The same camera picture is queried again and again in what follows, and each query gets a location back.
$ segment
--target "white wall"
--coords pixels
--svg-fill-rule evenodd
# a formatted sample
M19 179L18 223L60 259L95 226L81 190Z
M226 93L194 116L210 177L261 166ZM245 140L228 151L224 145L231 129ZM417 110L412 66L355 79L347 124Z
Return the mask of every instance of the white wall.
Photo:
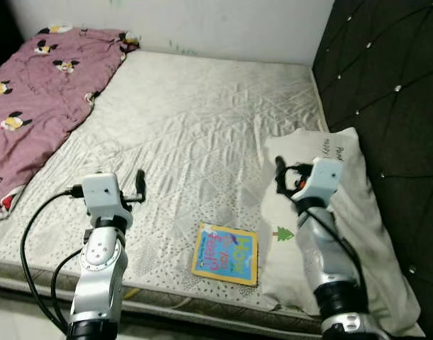
M334 0L10 0L25 38L51 23L120 28L142 48L311 65Z

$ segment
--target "yellow book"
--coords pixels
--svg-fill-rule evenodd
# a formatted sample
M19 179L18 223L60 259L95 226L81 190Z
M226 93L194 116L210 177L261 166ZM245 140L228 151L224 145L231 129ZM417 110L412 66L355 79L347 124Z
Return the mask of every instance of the yellow book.
M199 223L191 272L242 285L257 284L257 234Z

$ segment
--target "wall stain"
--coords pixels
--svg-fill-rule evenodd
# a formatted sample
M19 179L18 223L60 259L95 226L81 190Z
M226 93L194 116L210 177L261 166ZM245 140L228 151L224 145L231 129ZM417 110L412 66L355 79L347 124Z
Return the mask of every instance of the wall stain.
M179 44L173 42L171 39L169 39L169 48L175 51L175 53L180 53L182 55L197 55L197 52L195 50L180 46Z
M123 0L109 0L109 4L115 4L118 8L120 8L123 5Z

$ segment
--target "upholstered headboard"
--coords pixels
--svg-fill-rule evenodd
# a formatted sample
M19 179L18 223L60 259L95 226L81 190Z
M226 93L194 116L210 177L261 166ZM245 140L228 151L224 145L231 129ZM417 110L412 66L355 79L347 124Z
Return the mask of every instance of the upholstered headboard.
M336 0L313 70L330 130L359 133L433 338L433 1Z

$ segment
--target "pillowcase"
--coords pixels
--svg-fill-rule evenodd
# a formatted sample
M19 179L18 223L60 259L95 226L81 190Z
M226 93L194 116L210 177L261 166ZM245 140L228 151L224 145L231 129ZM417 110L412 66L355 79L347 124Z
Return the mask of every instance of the pillowcase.
M335 134L298 129L290 135L266 141L262 173L267 189L261 213L269 226L270 240L261 282L262 292L271 306L296 306L309 315L319 314L294 237L298 232L298 214L289 200L276 193L276 156L282 156L288 166L298 162L312 164L316 157L344 162L341 182L332 196L329 209L334 212L339 233L350 242L361 259L369 310L383 329L392 335L424 335L416 323L420 306L400 271L389 234L382 224L366 175L358 135L352 127ZM293 187L295 179L287 175L289 188Z

